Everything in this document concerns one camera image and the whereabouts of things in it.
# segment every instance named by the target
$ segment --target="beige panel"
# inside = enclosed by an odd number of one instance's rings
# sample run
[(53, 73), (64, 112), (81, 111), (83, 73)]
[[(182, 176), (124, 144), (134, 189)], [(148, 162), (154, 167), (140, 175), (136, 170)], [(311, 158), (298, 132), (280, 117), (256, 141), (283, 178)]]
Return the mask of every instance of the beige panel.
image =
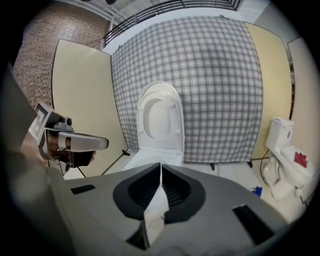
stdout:
[(281, 38), (264, 28), (245, 23), (253, 39), (259, 58), (262, 84), (263, 109), (259, 135), (252, 158), (262, 158), (273, 117), (289, 118), (292, 97), (290, 67)]
[(91, 47), (60, 40), (53, 74), (54, 109), (72, 118), (77, 133), (105, 137), (109, 148), (80, 169), (85, 176), (101, 175), (126, 150), (111, 76), (111, 56)]
[(320, 168), (320, 75), (303, 38), (288, 43), (293, 62), (295, 94), (292, 144)]

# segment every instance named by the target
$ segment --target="metal railing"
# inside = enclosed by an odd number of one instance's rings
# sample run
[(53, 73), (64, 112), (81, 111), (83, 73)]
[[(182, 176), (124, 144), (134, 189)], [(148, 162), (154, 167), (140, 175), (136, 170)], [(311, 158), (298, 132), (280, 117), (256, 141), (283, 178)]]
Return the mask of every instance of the metal railing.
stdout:
[(116, 25), (103, 37), (105, 39), (105, 45), (124, 31), (159, 14), (173, 10), (196, 7), (212, 7), (237, 11), (241, 1), (242, 0), (170, 0), (162, 2), (132, 15), (120, 24)]

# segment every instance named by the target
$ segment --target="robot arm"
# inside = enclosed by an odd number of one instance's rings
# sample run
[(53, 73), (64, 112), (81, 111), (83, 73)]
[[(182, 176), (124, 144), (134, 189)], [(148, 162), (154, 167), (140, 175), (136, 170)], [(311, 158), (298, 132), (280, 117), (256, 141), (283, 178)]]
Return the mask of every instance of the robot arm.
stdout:
[[(43, 102), (37, 104), (35, 111), (37, 117), (29, 132), (36, 140), (42, 158), (63, 175), (69, 168), (87, 166), (94, 151), (109, 146), (106, 138), (75, 133), (71, 118), (58, 114)], [(57, 141), (56, 150), (49, 147), (52, 137)]]

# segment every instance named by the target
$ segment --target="toilet seat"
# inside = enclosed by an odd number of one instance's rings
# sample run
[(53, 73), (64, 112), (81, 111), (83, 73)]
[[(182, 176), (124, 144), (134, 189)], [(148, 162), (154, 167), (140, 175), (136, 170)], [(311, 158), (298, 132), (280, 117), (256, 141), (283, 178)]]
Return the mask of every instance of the toilet seat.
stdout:
[(144, 88), (139, 97), (136, 120), (140, 150), (160, 155), (183, 154), (182, 103), (172, 85), (156, 81)]
[(299, 163), (295, 162), (295, 154), (296, 152), (304, 153), (294, 145), (287, 146), (281, 150), (281, 155), (283, 158), (289, 163), (289, 165), (297, 172), (297, 174), (305, 180), (311, 180), (314, 175), (316, 174), (316, 169), (311, 163), (311, 160), (306, 157), (307, 166), (306, 168), (300, 165)]

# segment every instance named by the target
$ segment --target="white wall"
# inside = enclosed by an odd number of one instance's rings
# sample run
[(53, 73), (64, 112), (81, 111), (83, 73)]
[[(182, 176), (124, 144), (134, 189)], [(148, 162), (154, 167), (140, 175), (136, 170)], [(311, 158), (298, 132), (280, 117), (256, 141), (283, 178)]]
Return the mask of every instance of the white wall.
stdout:
[(288, 42), (300, 37), (295, 27), (273, 3), (264, 9), (254, 24), (281, 37), (286, 48)]
[(147, 27), (173, 19), (178, 19), (182, 17), (192, 17), (192, 16), (220, 16), (223, 15), (226, 18), (236, 19), (244, 21), (244, 18), (240, 15), (239, 12), (233, 10), (226, 10), (221, 8), (211, 8), (211, 7), (198, 7), (198, 8), (187, 8), (187, 9), (179, 9), (168, 11), (166, 13), (162, 13), (155, 17), (149, 18), (146, 21), (143, 21), (130, 29), (126, 30), (116, 38), (114, 38), (107, 46), (102, 50), (103, 52), (112, 55), (120, 45), (123, 45), (126, 41), (132, 38), (134, 35), (138, 34), (142, 30)]
[(255, 23), (261, 13), (270, 4), (270, 0), (243, 0), (238, 12), (248, 23)]

